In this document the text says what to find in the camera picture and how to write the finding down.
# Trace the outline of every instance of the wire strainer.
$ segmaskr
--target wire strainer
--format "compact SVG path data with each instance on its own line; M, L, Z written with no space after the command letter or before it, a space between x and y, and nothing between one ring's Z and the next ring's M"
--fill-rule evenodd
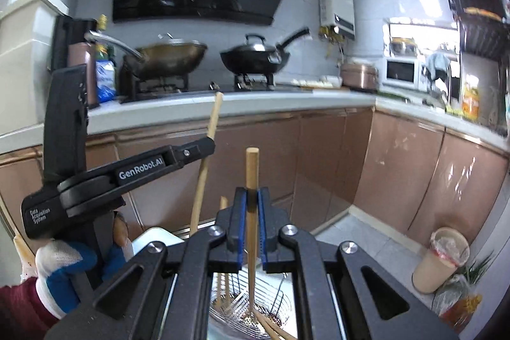
M266 330L264 330L255 316L248 311L247 270L243 268L239 271L239 274L224 274L224 278L229 279L229 305L225 301L227 293L225 292L224 278L222 278L221 286L218 290L216 276L215 274L213 279L210 315L221 323L247 334L251 338L269 338ZM292 312L292 303L289 297L281 290L284 280L285 276L280 281L278 288L273 287L258 275L255 280L254 307L280 327L285 325ZM221 298L221 307L217 304L218 293Z

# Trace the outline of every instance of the kitchen cabinet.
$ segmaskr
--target kitchen cabinet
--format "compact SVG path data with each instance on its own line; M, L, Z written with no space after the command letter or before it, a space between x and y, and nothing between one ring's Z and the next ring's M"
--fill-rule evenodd
M407 236L428 246L430 234L448 226L473 242L507 171L507 157L445 134L437 167Z
M348 113L345 118L343 141L338 155L330 206L326 215L327 221L354 202L365 162L372 114L372 110L368 109Z
M229 201L235 188L245 183L245 150L260 148L260 185L268 186L272 199L294 192L297 165L299 121L288 119L268 123L220 128L216 150L210 159L208 179L200 220L214 218L221 196ZM118 145L120 157L127 157L165 145L179 145L203 137L203 132L180 136L155 137ZM189 164L131 191L135 208L144 227L161 226L169 231L189 225L199 162Z
M113 143L87 147L85 155L87 158L87 169L97 168L103 164L113 163L117 160L117 153ZM118 211L124 216L128 224L129 239L133 241L142 234L143 229L137 219L131 196L129 194L123 195L123 198L126 205L119 208Z
M343 114L301 119L291 222L311 231L326 221L342 148Z
M406 233L434 173L443 130L374 113L354 205Z
M33 252L45 245L47 240L29 240L21 219L21 202L42 186L41 171L36 159L22 160L0 167L0 196L7 214L18 232Z

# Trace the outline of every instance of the gas stove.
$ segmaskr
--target gas stove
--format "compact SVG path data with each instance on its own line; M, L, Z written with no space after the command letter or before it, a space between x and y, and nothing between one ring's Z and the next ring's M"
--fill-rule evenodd
M203 95L214 93L246 93L250 91L296 91L299 88L289 85L275 85L273 76L255 79L248 75L233 76L232 84L218 84L212 81L209 85L190 86L188 76L165 77L138 80L127 71L119 71L118 95L120 103L130 103L142 100L180 97L182 95Z

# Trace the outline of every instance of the wooden chopstick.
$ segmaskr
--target wooden chopstick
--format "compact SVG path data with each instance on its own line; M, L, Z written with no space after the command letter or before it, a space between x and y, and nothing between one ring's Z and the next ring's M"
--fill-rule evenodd
M275 324L270 318L266 317L264 314L260 315L266 321L269 327L271 327L280 337L283 337L285 340L297 340L297 338L295 338L292 334L287 333L279 325Z
M216 134L216 127L218 126L221 103L223 103L223 94L216 93L213 110L209 118L209 126L207 128L207 137L213 140ZM208 169L209 156L200 161L200 168L198 169L198 181L196 183L195 199L193 200L193 209L191 211L190 236L198 230L198 221L200 220L200 210L202 209L203 191L206 188Z
M248 190L246 207L246 250L248 251L248 297L249 311L253 311L255 299L255 264L257 261L258 216L257 189L259 188L259 150L256 147L246 149L246 189Z
M225 196L222 196L220 198L220 210L226 209L229 205L229 201L226 199ZM225 308L227 308L230 305L230 287L229 287L229 274L223 274L218 273L217 274L217 280L216 280L216 304L215 308L218 311L221 311L221 305L223 303L223 300L221 299L221 277L224 276L225 278Z
M264 318L264 315L260 314L255 309L253 309L253 314L255 314L255 317L257 317L257 320L259 321L259 323L262 324L262 327L264 328L264 330L266 330L266 333L269 334L269 337L271 337L271 340L280 340L280 337L268 324L267 320Z

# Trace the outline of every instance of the white glove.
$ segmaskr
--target white glove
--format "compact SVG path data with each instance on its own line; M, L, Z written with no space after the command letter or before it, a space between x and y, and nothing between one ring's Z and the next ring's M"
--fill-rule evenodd
M119 216L114 222L114 244L102 270L103 281L111 278L133 256L127 226ZM94 251L79 242L51 241L37 250L35 263L39 277L36 290L41 303L52 315L61 319L78 306L80 300L72 287L71 277L92 269L96 261Z

